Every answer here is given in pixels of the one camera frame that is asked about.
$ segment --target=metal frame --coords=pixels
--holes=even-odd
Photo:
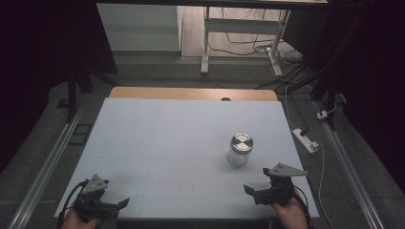
[[[313,106],[316,107],[316,109],[319,111],[316,102],[313,102]],[[340,165],[342,166],[342,170],[346,175],[346,179],[348,180],[350,186],[352,187],[354,195],[357,198],[357,201],[361,207],[361,210],[363,211],[366,221],[370,225],[370,228],[372,229],[385,228],[381,220],[381,216],[379,216],[377,210],[375,209],[375,206],[373,205],[373,202],[369,194],[367,193],[365,187],[363,186],[360,177],[355,172],[355,168],[352,165],[352,162],[348,157],[345,147],[340,141],[338,134],[336,133],[336,131],[333,131],[330,128],[330,125],[328,125],[326,121],[323,121],[322,127],[324,128],[328,140],[330,141],[330,145],[333,148]]]
[[[65,150],[66,145],[69,142],[69,139],[74,132],[75,125],[77,124],[78,120],[81,118],[84,108],[87,105],[87,101],[89,99],[89,95],[83,95],[83,101],[80,101],[80,107],[77,110],[77,113],[73,117],[70,123],[65,125],[62,134],[60,135],[59,139],[54,144],[50,154],[48,155],[47,159],[45,160],[44,164],[42,165],[41,170],[36,175],[35,180],[33,181],[30,189],[28,190],[27,194],[24,196],[18,210],[15,212],[14,217],[12,218],[8,229],[20,229],[25,228],[27,226],[28,221],[32,215],[36,204],[38,203],[39,199],[42,196],[42,193],[45,190],[45,187],[48,184],[48,181],[51,178],[51,175],[54,171],[54,168],[57,165],[60,157]]]
[[[208,37],[210,32],[234,32],[234,33],[254,33],[254,34],[272,34],[275,35],[273,45],[267,52],[270,58],[271,67],[276,76],[282,76],[283,73],[278,65],[277,47],[286,26],[289,10],[283,11],[280,21],[261,21],[261,20],[239,20],[225,18],[210,18],[209,7],[204,11],[204,37],[202,47],[202,71],[201,74],[208,74],[208,56],[209,46]]]

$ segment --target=aluminum rail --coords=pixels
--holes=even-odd
[[[15,215],[12,218],[8,229],[22,229],[27,226],[32,212],[35,209],[39,199],[41,198],[42,193],[44,192],[45,187],[47,186],[48,181],[51,178],[54,168],[56,167],[57,162],[62,156],[63,151],[65,150],[66,145],[68,144],[69,139],[75,130],[75,125],[80,119],[85,105],[89,100],[89,97],[89,95],[84,94],[82,96],[82,99],[80,99],[79,108],[75,116],[70,123],[67,123],[65,125],[62,134],[54,144],[50,154],[42,165],[41,170],[36,175],[36,178],[33,181],[30,189],[22,200],[20,206],[18,207],[18,210],[15,212]]]
[[[313,105],[317,108],[317,110],[319,110],[315,102],[313,102]],[[357,198],[357,201],[364,213],[364,216],[366,217],[366,221],[370,225],[370,228],[384,229],[385,227],[381,220],[381,216],[379,216],[378,212],[376,211],[369,194],[364,188],[358,174],[355,172],[352,162],[348,157],[339,136],[330,128],[326,121],[323,121],[322,127],[324,128],[328,140],[330,141],[330,145],[332,146],[336,157],[339,160],[340,166],[342,167],[342,170],[345,173],[350,186],[352,187],[354,195]]]

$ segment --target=wall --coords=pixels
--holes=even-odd
[[[181,7],[97,4],[112,51],[179,51]]]

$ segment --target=table leg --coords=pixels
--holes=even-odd
[[[208,74],[208,35],[209,35],[209,7],[204,12],[204,35],[202,47],[202,74]]]
[[[286,26],[288,14],[289,14],[289,10],[282,11],[280,25],[278,27],[276,37],[274,38],[274,43],[273,43],[270,51],[267,53],[268,57],[270,58],[271,67],[273,68],[273,72],[274,72],[275,76],[283,76],[280,66],[277,63],[276,52],[277,52],[277,47],[280,43],[281,35],[283,34],[284,27]]]

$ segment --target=power strip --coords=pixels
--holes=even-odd
[[[305,147],[305,149],[308,151],[308,153],[313,154],[318,151],[318,142],[310,141],[309,138],[306,135],[301,135],[301,130],[300,129],[295,129],[292,131],[294,136],[301,142],[301,144]]]

